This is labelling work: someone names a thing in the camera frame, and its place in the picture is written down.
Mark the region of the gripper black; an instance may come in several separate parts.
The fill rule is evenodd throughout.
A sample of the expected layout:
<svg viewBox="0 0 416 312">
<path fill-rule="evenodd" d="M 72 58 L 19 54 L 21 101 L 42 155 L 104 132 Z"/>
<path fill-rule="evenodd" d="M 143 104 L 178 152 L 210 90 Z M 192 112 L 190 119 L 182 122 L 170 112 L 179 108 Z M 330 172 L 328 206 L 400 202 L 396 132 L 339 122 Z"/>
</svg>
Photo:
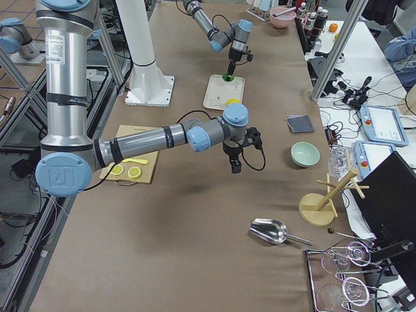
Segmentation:
<svg viewBox="0 0 416 312">
<path fill-rule="evenodd" d="M 235 71 L 235 64 L 241 61 L 241 58 L 246 55 L 246 61 L 251 62 L 253 59 L 253 55 L 251 51 L 246 48 L 245 50 L 238 50 L 235 48 L 230 48 L 228 57 L 229 57 L 229 65 L 227 67 L 227 74 L 233 75 Z"/>
<path fill-rule="evenodd" d="M 232 174 L 241 173 L 242 164 L 239 160 L 239 155 L 243 151 L 243 145 L 243 138 L 239 140 L 226 140 L 222 144 L 224 153 L 229 157 Z"/>
</svg>

